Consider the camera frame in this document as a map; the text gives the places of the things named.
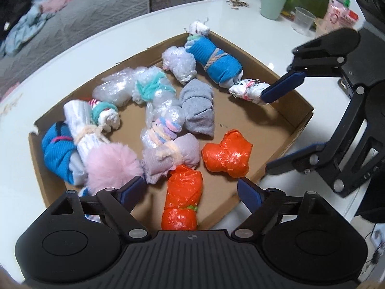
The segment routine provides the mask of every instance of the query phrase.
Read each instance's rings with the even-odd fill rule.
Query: orange wrapped bundle
[[[246,176],[253,145],[238,130],[228,131],[219,144],[206,143],[202,158],[210,172],[227,172],[231,177]]]
[[[163,230],[196,230],[196,210],[201,199],[203,177],[201,172],[186,165],[171,171],[167,182],[166,203],[162,216]]]

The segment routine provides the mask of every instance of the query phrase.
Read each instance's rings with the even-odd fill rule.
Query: clear plastic cup
[[[314,20],[315,16],[311,12],[297,6],[295,8],[294,22],[291,26],[296,32],[306,36]]]

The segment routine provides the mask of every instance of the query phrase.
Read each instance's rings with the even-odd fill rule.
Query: teal yarn
[[[191,36],[187,37],[187,41],[197,40],[197,39],[200,39],[201,37],[202,36],[200,34],[192,34]]]
[[[153,78],[152,81],[150,81],[146,85],[141,85],[139,82],[136,83],[136,88],[139,91],[139,94],[143,101],[149,102],[154,98],[155,91],[159,89],[167,90],[172,93],[176,93],[176,90],[173,86],[170,85],[164,85],[160,83],[160,80],[163,77],[167,77],[165,73],[159,72],[156,74],[156,76]]]
[[[93,124],[97,125],[100,113],[103,112],[105,109],[113,109],[116,112],[118,111],[118,108],[112,103],[100,101],[94,106],[91,111],[91,120]]]

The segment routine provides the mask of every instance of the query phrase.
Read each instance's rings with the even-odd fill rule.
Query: black device
[[[136,182],[79,197],[69,190],[22,234],[15,255],[25,284],[41,289],[353,289],[367,257],[364,239],[321,196],[287,197],[242,178],[252,212],[223,230],[142,226],[120,197]],[[86,219],[100,215],[103,223]],[[298,214],[281,223],[284,215]]]
[[[262,92],[273,102],[305,77],[342,77],[351,101],[330,141],[314,144],[266,166],[268,174],[316,171],[342,197],[376,175],[385,162],[385,0],[357,0],[366,23],[360,31],[340,29],[293,50],[288,73]],[[346,155],[363,121],[365,132],[344,168]],[[364,163],[371,149],[378,153]]]

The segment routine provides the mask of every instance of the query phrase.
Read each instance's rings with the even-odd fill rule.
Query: cardboard tray
[[[46,168],[40,144],[48,128],[56,121],[64,120],[63,105],[72,99],[90,98],[94,87],[102,83],[103,77],[123,68],[153,65],[161,67],[163,51],[171,46],[183,46],[186,38],[186,33],[175,36],[126,59],[76,89],[35,122],[38,134],[30,133],[29,142],[36,177],[47,206],[66,190],[66,184]],[[272,84],[279,78],[257,59],[221,36],[210,33],[209,38],[218,48],[239,60],[243,67],[243,79],[261,79]],[[201,66],[197,66],[197,71],[199,80],[213,86],[215,111],[215,137],[210,140],[205,136],[197,136],[200,147],[202,148],[207,142],[219,143],[227,131],[238,129],[254,145],[247,177],[254,182],[258,181],[264,175],[265,164],[281,156],[301,133],[312,117],[312,106],[297,92],[290,92],[278,102],[261,107],[230,96],[226,89],[220,88],[209,79]],[[171,73],[167,74],[179,94],[181,84]],[[126,107],[121,108],[119,113],[121,127],[108,137],[113,142],[119,141],[127,144],[141,159],[140,132],[145,127],[145,105],[139,106],[130,102]],[[239,199],[236,193],[236,179],[232,179],[225,173],[208,172],[202,160],[198,170],[203,174],[204,190],[198,205],[197,216],[199,228],[204,230],[218,223],[232,210]],[[132,211],[132,215],[150,231],[160,229],[167,192],[166,183],[167,179],[163,178],[157,184],[150,185],[143,201]]]

